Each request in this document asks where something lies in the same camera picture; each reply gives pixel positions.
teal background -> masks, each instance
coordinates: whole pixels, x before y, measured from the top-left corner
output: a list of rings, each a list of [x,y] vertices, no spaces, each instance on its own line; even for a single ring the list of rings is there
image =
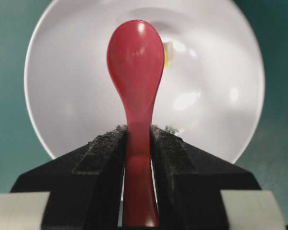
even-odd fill
[[[237,165],[272,190],[288,224],[288,0],[235,0],[260,45],[266,75],[262,118]],[[33,29],[50,0],[0,0],[0,193],[17,176],[50,160],[24,100],[24,61]]]

white plate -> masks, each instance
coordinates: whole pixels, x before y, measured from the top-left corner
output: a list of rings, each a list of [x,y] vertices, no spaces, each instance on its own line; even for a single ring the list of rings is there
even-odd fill
[[[130,19],[151,23],[168,49],[153,124],[235,162],[261,115],[264,67],[247,20],[229,0],[54,0],[24,70],[27,109],[47,153],[58,157],[126,123],[106,50]]]

spoon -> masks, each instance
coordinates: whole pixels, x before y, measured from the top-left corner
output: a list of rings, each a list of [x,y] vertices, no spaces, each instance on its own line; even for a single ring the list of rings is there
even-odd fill
[[[159,217],[150,164],[149,127],[164,67],[159,34],[141,20],[123,23],[110,39],[107,64],[124,105],[128,127],[123,226],[156,227]]]

spoon handle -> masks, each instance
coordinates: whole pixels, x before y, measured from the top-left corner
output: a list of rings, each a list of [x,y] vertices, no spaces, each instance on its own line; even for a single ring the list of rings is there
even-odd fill
[[[128,124],[125,163],[123,226],[159,226],[150,163],[149,124]]]

